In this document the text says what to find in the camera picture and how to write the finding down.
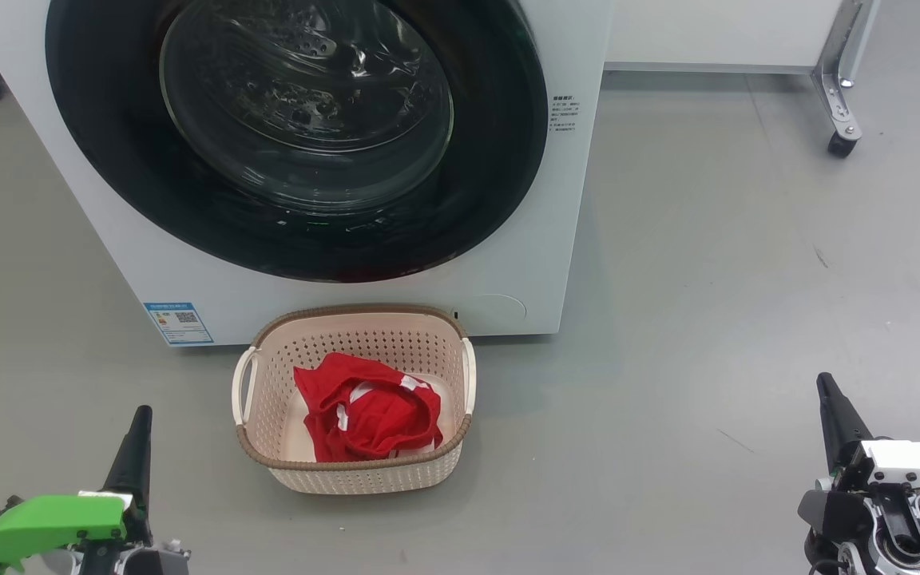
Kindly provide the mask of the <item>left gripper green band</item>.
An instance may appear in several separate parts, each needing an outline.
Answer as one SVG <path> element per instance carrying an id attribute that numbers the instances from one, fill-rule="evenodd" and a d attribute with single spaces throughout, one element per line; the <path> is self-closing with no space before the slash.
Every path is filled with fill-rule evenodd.
<path id="1" fill-rule="evenodd" d="M 0 514 L 0 573 L 22 573 L 25 559 L 85 541 L 125 537 L 132 545 L 153 545 L 149 524 L 152 424 L 153 409 L 139 406 L 102 494 L 38 496 Z"/>

